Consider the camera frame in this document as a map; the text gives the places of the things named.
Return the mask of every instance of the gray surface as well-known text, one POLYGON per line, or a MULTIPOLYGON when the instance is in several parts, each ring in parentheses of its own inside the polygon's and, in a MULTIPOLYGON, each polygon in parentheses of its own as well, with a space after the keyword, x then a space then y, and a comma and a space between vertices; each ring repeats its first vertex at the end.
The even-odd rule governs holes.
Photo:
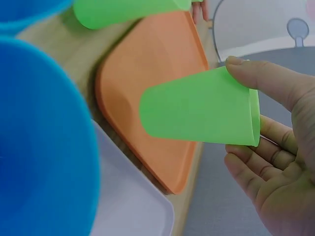
MULTIPOLYGON (((268 60, 295 71, 315 75, 315 48, 292 48, 244 57, 268 60)), ((290 113, 260 93, 263 115, 291 126, 290 113)), ((234 182, 223 158, 223 145, 206 144, 184 236, 269 236, 250 200, 234 182)))

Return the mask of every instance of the finger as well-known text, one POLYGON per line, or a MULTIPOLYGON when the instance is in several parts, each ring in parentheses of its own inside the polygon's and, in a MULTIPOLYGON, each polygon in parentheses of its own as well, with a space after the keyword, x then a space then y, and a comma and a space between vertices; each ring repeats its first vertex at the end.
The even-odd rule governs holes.
POLYGON ((314 77, 266 61, 226 60, 228 72, 241 84, 262 91, 289 111, 315 87, 314 77))
POLYGON ((264 181, 268 181, 269 179, 282 173, 281 170, 275 168, 247 146, 226 145, 225 149, 228 153, 236 155, 264 181))
POLYGON ((193 2, 192 3, 192 18, 195 24, 197 24, 199 20, 199 11, 200 11, 200 3, 193 2))
POLYGON ((264 180, 248 168, 236 155, 229 153, 224 162, 229 172, 246 195, 255 202, 264 180))
POLYGON ((268 117, 260 116, 260 118, 261 135, 296 156, 298 147, 293 130, 268 117))
POLYGON ((263 137, 260 138, 258 147, 251 147, 251 149, 268 163, 282 171, 285 170, 296 157, 263 137))
POLYGON ((208 0, 203 0, 203 2, 200 3, 201 10, 202 10, 202 16, 205 21, 209 20, 209 13, 208 13, 208 0))

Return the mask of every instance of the fingernail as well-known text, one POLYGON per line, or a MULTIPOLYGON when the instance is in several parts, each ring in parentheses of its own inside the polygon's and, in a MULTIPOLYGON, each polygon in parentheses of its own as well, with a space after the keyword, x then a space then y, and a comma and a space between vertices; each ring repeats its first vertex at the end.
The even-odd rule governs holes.
POLYGON ((233 56, 228 57, 225 61, 225 63, 232 64, 232 65, 241 65, 243 64, 243 62, 245 62, 244 59, 233 57, 233 56))

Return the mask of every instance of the cup rim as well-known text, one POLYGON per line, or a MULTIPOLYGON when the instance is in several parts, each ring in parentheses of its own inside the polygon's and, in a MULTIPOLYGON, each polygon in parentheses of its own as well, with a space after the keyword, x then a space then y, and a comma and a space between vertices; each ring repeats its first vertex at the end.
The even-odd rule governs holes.
POLYGON ((250 110, 251 110, 251 122, 252 122, 252 137, 254 147, 257 147, 260 140, 260 108, 258 91, 255 89, 250 90, 250 110))
POLYGON ((71 6, 71 4, 72 4, 72 0, 63 0, 62 2, 57 4, 55 7, 52 7, 50 9, 48 9, 47 11, 40 12, 39 14, 35 14, 32 16, 28 16, 26 18, 22 18, 22 19, 19 19, 16 21, 9 21, 9 22, 5 22, 5 23, 0 21, 0 30, 26 28, 38 20, 48 18, 51 15, 54 15, 56 13, 59 13, 65 9, 67 9, 68 7, 71 6))

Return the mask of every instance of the tray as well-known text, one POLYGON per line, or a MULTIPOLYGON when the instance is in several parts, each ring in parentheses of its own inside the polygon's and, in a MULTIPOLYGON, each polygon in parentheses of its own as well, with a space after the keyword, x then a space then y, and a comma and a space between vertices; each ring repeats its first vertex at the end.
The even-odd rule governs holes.
POLYGON ((101 192, 91 236, 170 236, 172 204, 94 122, 101 162, 101 192))
POLYGON ((141 125, 139 102, 150 86, 209 69, 188 12, 142 20, 98 70, 98 105, 121 138, 169 192, 184 189, 196 143, 158 139, 141 125))

